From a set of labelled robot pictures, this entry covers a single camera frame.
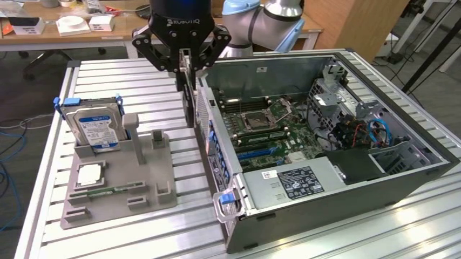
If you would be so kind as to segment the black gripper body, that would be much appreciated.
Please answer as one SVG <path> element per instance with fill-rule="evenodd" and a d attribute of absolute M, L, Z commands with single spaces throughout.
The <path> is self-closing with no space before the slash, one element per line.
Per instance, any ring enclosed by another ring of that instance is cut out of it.
<path fill-rule="evenodd" d="M 211 1 L 151 0 L 150 30 L 171 53 L 198 49 L 214 30 Z"/>

